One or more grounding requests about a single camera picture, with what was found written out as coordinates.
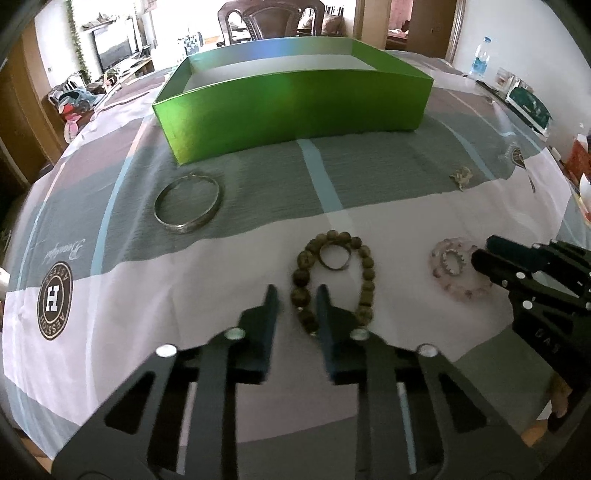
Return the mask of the person's right hand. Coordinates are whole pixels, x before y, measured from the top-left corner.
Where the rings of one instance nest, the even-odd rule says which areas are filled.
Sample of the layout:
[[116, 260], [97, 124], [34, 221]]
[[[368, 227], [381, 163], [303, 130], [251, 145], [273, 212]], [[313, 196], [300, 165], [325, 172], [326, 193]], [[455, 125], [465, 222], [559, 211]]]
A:
[[568, 384], [560, 376], [554, 374], [548, 388], [550, 398], [548, 404], [535, 422], [521, 434], [522, 440], [528, 447], [532, 447], [544, 436], [548, 430], [548, 420], [552, 414], [558, 419], [566, 415], [569, 407], [568, 397], [571, 393], [572, 389]]

